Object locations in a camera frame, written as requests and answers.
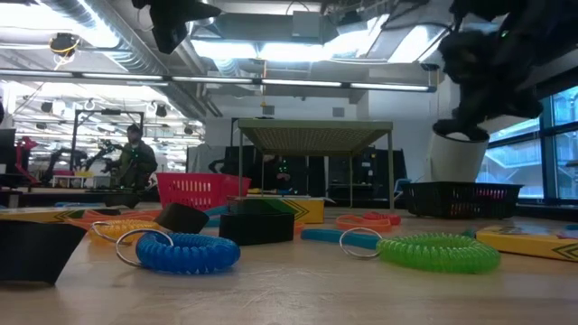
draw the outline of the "black object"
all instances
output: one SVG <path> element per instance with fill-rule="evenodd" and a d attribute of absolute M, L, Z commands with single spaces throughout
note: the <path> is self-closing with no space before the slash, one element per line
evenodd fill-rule
<path fill-rule="evenodd" d="M 67 224 L 0 220 L 0 281 L 54 285 L 85 233 Z"/>
<path fill-rule="evenodd" d="M 156 106 L 155 114 L 159 117 L 166 117 L 166 105 L 165 104 L 158 104 Z"/>
<path fill-rule="evenodd" d="M 186 135 L 192 135 L 192 127 L 191 127 L 190 125 L 186 125 L 186 126 L 184 127 L 183 132 L 184 132 Z"/>
<path fill-rule="evenodd" d="M 443 71 L 460 85 L 461 101 L 452 112 L 469 126 L 500 115 L 534 118 L 543 110 L 532 89 L 521 89 L 535 66 L 575 48 L 576 1 L 454 0 L 452 32 L 438 50 Z M 508 14 L 491 33 L 460 31 L 467 14 L 485 20 Z"/>
<path fill-rule="evenodd" d="M 44 113 L 51 113 L 52 112 L 53 104 L 52 102 L 43 102 L 40 105 L 40 110 Z"/>
<path fill-rule="evenodd" d="M 209 217 L 195 208 L 169 203 L 154 222 L 174 232 L 199 234 Z"/>
<path fill-rule="evenodd" d="M 143 9 L 151 6 L 153 36 L 161 53 L 171 54 L 188 34 L 187 22 L 220 15 L 215 6 L 194 0 L 133 0 L 133 7 Z"/>
<path fill-rule="evenodd" d="M 107 195 L 105 197 L 105 205 L 107 207 L 125 206 L 129 209 L 134 209 L 140 201 L 138 195 L 132 193 Z"/>
<path fill-rule="evenodd" d="M 76 46 L 78 44 L 79 40 L 77 36 L 67 32 L 59 32 L 56 34 L 56 37 L 51 40 L 50 46 L 52 53 L 62 58 L 69 58 L 76 52 Z"/>
<path fill-rule="evenodd" d="M 454 181 L 402 184 L 409 213 L 438 218 L 510 218 L 522 187 Z"/>
<path fill-rule="evenodd" d="M 239 246 L 291 241 L 294 219 L 292 213 L 221 215 L 219 237 L 230 239 Z"/>

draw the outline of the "black plastic basket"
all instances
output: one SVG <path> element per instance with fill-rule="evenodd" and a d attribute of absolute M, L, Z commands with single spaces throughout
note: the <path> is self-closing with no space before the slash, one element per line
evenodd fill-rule
<path fill-rule="evenodd" d="M 523 185 L 437 181 L 403 184 L 406 207 L 416 216 L 510 218 Z"/>

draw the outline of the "table surface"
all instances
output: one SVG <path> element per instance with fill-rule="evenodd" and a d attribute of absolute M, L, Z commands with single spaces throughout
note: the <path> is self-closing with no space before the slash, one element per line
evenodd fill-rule
<path fill-rule="evenodd" d="M 328 209 L 323 227 L 345 212 L 363 210 Z M 406 217 L 392 235 L 493 224 L 562 225 Z M 434 274 L 296 239 L 244 246 L 223 274 L 175 276 L 124 265 L 112 246 L 84 240 L 56 286 L 1 286 L 0 315 L 3 325 L 575 324 L 578 263 L 503 254 L 491 274 Z"/>

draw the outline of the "red plastic basket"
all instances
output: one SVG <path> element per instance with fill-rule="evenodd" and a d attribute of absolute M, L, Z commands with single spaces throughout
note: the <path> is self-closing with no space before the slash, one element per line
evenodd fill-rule
<path fill-rule="evenodd" d="M 204 211 L 227 204 L 228 196 L 238 196 L 238 176 L 217 173 L 159 172 L 156 174 L 163 208 L 180 203 Z M 243 178 L 243 196 L 251 179 Z"/>

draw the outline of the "man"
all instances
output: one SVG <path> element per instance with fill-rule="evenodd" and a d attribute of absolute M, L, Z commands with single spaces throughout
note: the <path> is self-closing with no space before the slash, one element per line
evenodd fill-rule
<path fill-rule="evenodd" d="M 158 166 L 154 151 L 143 142 L 143 131 L 137 125 L 126 129 L 128 144 L 122 147 L 120 159 L 112 162 L 109 167 L 117 167 L 119 184 L 123 187 L 143 189 L 148 183 L 151 173 Z"/>
<path fill-rule="evenodd" d="M 287 182 L 291 180 L 291 175 L 287 173 L 287 168 L 281 164 L 280 157 L 265 154 L 263 161 L 265 162 L 263 166 L 261 166 L 261 162 L 255 162 L 248 172 L 247 177 L 251 179 L 251 189 L 260 189 L 263 179 L 263 190 L 283 190 Z"/>

